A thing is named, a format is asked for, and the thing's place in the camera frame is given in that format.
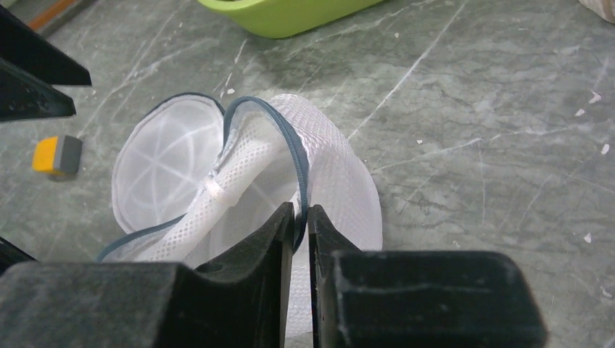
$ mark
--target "gray marble countertop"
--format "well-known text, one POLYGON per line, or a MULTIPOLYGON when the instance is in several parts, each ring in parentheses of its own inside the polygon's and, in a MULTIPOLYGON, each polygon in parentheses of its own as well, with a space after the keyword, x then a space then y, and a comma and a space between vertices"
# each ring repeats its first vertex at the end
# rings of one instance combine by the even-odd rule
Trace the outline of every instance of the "gray marble countertop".
POLYGON ((35 257, 91 260, 123 235, 111 169, 165 97, 295 93, 366 161, 386 248, 504 252, 549 347, 615 336, 615 26, 577 1, 391 0, 273 41, 192 0, 108 0, 49 40, 94 87, 63 89, 71 119, 0 125, 1 230, 35 257), (74 181, 30 169, 59 134, 85 141, 74 181))

